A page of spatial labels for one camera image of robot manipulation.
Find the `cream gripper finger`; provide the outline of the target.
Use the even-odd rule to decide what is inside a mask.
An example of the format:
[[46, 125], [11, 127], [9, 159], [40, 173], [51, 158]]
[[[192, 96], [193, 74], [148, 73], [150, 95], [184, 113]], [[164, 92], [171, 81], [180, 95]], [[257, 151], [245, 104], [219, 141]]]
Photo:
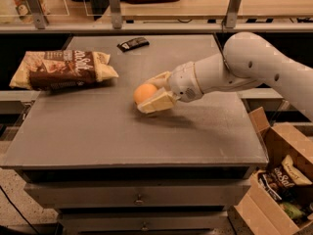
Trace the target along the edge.
[[173, 108], [179, 99], [174, 92], [159, 89], [152, 97], [139, 104], [137, 109], [144, 114], [164, 111]]
[[162, 72], [162, 73], [146, 80], [146, 83], [154, 85], [157, 89], [164, 88], [165, 90], [169, 91], [170, 86], [168, 83], [168, 78], [170, 76], [171, 76], [171, 72], [165, 71], [165, 72]]

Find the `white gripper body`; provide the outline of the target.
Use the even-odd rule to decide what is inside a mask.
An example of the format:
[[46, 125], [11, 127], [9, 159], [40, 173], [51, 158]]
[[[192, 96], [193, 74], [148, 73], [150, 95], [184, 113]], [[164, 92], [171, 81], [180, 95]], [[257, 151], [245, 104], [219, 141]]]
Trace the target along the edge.
[[168, 78], [170, 90], [185, 103], [200, 99], [203, 96], [195, 73], [195, 64], [188, 62], [175, 68]]

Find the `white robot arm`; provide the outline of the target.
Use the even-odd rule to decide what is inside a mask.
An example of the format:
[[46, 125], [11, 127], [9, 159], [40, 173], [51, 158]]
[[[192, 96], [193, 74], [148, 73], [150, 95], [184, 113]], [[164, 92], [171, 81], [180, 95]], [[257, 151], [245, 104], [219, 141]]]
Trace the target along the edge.
[[261, 36], [239, 32], [217, 54], [188, 62], [147, 81], [156, 93], [137, 105], [149, 114], [215, 91], [234, 92], [264, 83], [313, 120], [313, 69], [281, 53]]

